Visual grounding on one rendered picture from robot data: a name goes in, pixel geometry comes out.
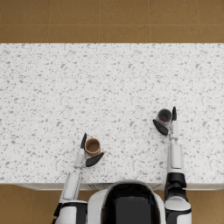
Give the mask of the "brown paper cup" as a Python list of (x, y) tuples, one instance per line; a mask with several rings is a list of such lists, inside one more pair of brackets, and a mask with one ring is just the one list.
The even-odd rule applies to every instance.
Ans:
[(95, 157), (101, 153), (101, 144), (96, 138), (89, 138), (85, 142), (85, 150), (90, 157)]

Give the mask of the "grey cup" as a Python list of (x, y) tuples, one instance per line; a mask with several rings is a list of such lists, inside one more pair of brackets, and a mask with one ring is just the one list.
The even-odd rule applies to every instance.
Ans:
[(168, 109), (161, 109), (157, 113), (156, 121), (160, 123), (161, 125), (168, 127), (172, 121), (172, 112)]

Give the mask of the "dark round robot body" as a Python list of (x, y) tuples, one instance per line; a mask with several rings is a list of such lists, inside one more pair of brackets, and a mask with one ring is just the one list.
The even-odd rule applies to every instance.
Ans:
[(166, 224), (164, 202), (142, 181), (118, 181), (90, 197), (87, 224)]

